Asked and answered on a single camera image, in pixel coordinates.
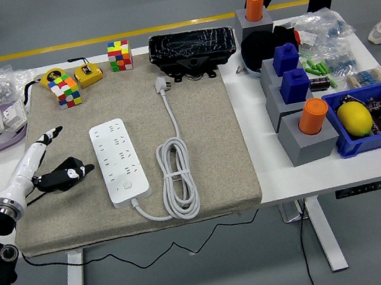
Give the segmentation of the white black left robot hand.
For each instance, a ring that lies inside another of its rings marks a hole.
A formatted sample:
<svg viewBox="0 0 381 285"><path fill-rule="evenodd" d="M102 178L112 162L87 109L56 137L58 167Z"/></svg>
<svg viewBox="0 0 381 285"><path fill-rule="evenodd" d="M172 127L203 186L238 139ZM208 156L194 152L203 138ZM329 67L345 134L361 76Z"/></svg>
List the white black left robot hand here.
<svg viewBox="0 0 381 285"><path fill-rule="evenodd" d="M75 186L89 172L93 171L94 165L84 165L79 159L69 157L65 162L49 174L37 175L47 146L59 135L62 127L58 126L45 132L21 158L8 185L0 190L0 212L19 220L24 216L27 208L26 197L38 189L44 193L55 190L67 191Z"/></svg>

